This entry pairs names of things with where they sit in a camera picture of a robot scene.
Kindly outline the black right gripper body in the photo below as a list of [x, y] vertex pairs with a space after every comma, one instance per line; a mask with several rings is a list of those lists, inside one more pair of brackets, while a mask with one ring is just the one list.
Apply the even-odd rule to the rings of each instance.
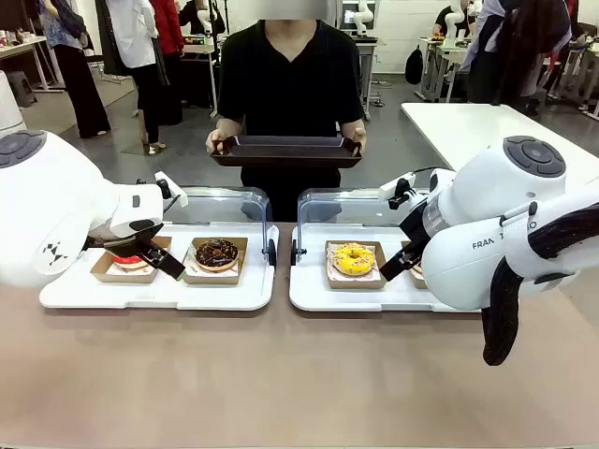
[[423, 224], [423, 212], [426, 206], [426, 200], [420, 201], [409, 210], [406, 217], [399, 224], [405, 236], [415, 245], [429, 242], [429, 234]]

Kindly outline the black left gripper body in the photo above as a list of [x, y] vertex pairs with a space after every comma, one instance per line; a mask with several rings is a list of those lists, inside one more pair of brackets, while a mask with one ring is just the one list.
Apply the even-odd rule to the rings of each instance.
[[125, 237], [117, 237], [105, 224], [90, 231], [83, 250], [104, 249], [117, 256], [158, 256], [160, 250], [153, 238], [163, 226], [153, 224], [141, 230], [128, 229]]

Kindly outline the person's right hand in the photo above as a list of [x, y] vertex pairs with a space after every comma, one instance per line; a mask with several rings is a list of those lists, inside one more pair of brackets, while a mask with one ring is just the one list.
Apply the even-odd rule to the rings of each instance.
[[206, 140], [208, 154], [223, 154], [226, 149], [226, 140], [235, 135], [230, 130], [216, 128], [212, 130]]

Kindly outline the person's left hand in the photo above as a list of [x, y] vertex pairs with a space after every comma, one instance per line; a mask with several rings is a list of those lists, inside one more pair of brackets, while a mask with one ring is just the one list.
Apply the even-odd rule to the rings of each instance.
[[342, 126], [342, 135], [353, 142], [353, 156], [362, 155], [366, 148], [367, 134], [362, 123], [346, 123]]

